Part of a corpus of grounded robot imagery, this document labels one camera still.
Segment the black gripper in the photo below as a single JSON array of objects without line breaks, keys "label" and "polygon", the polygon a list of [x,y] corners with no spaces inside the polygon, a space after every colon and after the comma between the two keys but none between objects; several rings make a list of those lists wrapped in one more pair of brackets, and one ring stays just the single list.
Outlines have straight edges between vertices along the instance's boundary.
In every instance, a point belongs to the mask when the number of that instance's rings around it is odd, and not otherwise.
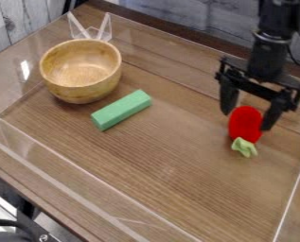
[{"label": "black gripper", "polygon": [[300,104],[300,79],[283,72],[275,79],[252,76],[247,70],[247,60],[223,56],[216,72],[220,84],[220,109],[228,115],[244,91],[271,102],[266,111],[262,130],[271,130],[287,111],[296,111]]}]

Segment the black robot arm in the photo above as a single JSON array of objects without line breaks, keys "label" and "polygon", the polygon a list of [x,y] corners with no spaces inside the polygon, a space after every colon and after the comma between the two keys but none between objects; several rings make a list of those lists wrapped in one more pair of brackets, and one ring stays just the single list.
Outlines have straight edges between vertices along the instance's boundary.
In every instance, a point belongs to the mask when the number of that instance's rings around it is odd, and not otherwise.
[{"label": "black robot arm", "polygon": [[271,130],[283,113],[300,104],[300,81],[286,72],[292,37],[300,34],[300,0],[259,0],[259,17],[250,59],[224,56],[216,80],[221,112],[233,111],[245,91],[270,102],[260,130]]}]

